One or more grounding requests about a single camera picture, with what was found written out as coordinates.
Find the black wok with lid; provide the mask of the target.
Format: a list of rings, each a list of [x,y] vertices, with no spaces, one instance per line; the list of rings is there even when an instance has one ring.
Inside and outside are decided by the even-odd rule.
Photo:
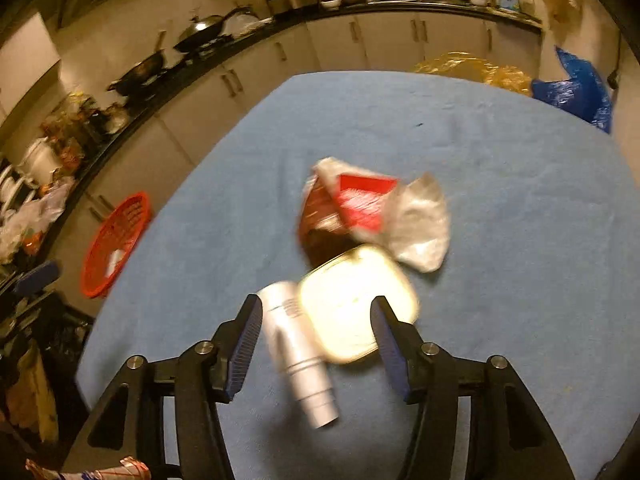
[[[256,18],[255,12],[249,6],[237,6],[224,15],[212,14],[206,18],[194,15],[190,25],[180,34],[174,49],[182,54],[195,51],[203,44],[214,41],[224,29],[224,23],[238,14],[248,14]]]

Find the black frying pan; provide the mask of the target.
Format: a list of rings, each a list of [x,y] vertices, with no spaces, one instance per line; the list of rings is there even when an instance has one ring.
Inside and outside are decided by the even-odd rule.
[[[115,91],[120,96],[128,98],[138,92],[150,79],[157,77],[166,63],[163,49],[165,37],[166,32],[161,30],[157,35],[152,54],[130,68],[125,75],[112,81],[106,90]]]

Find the silver red foil wrapper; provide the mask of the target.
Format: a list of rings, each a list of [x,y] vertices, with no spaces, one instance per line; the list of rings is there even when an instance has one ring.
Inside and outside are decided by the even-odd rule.
[[[405,184],[334,157],[318,160],[312,174],[321,179],[358,243],[381,246],[422,273],[440,268],[449,249],[450,214],[432,174]]]

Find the blue plastic bag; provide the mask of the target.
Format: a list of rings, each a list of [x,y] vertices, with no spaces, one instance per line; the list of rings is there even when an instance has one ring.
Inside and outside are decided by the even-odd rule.
[[[533,98],[610,134],[613,104],[600,75],[589,61],[560,47],[554,50],[567,78],[556,81],[533,79]]]

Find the yellow plastic bag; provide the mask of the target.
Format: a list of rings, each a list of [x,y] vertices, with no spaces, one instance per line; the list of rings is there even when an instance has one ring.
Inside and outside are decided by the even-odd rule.
[[[487,84],[532,96],[533,77],[513,65],[497,65],[468,52],[447,52],[416,64],[416,74],[443,76]]]

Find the red plastic basket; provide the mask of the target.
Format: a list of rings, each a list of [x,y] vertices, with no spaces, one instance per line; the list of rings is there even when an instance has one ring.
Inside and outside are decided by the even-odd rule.
[[[153,220],[149,195],[137,192],[104,220],[89,248],[80,276],[82,293],[106,297]]]

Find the dark brown snack bag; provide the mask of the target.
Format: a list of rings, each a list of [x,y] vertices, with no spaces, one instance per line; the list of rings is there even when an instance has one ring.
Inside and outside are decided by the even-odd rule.
[[[329,191],[316,174],[309,177],[304,188],[297,238],[311,269],[359,245],[344,226]]]

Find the white plastic bottle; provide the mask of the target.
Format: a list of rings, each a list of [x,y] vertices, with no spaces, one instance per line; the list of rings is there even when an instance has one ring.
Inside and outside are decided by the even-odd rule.
[[[261,289],[262,330],[274,366],[288,376],[292,393],[314,428],[338,419],[333,386],[306,314],[297,284],[277,282]]]

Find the yellow plastic tub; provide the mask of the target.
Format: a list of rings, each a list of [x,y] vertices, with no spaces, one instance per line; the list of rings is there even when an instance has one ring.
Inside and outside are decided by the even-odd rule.
[[[375,352],[371,302],[383,296],[401,322],[413,323],[420,300],[409,279],[381,248],[360,245],[308,273],[298,304],[326,361],[349,364]]]

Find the blue table cloth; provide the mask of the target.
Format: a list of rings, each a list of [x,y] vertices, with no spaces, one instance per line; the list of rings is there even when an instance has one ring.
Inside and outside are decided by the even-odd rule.
[[[310,272],[303,189],[333,157],[422,182],[450,223],[422,273],[363,245]],[[393,479],[416,409],[372,344],[371,300],[460,358],[502,354],[578,479],[639,414],[639,190],[615,141],[543,102],[393,72],[296,76],[254,107],[157,211],[105,300],[77,379],[96,403],[130,356],[178,356],[265,287],[300,296],[330,346],[337,419],[316,429],[262,334],[220,409],[240,479]]]

